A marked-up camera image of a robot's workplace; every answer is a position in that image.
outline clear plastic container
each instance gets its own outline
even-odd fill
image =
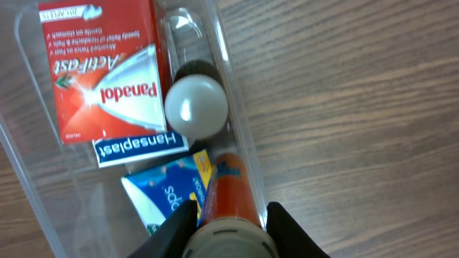
[[[244,159],[264,226],[262,176],[217,5],[181,0],[166,6],[172,70],[204,59],[222,75],[230,119],[209,150]],[[37,7],[3,4],[0,12],[6,21],[0,140],[55,256],[126,257],[148,238],[120,183],[127,166],[99,169],[90,143],[61,144]]]

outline white round object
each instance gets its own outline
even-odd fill
[[[274,240],[241,219],[219,219],[196,231],[182,258],[278,258]]]
[[[189,75],[169,90],[164,109],[169,125],[176,132],[199,140],[223,128],[228,117],[228,99],[216,80]]]

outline orange cylinder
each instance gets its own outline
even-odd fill
[[[215,219],[238,218],[261,227],[244,162],[234,153],[219,156],[204,204],[206,225]]]

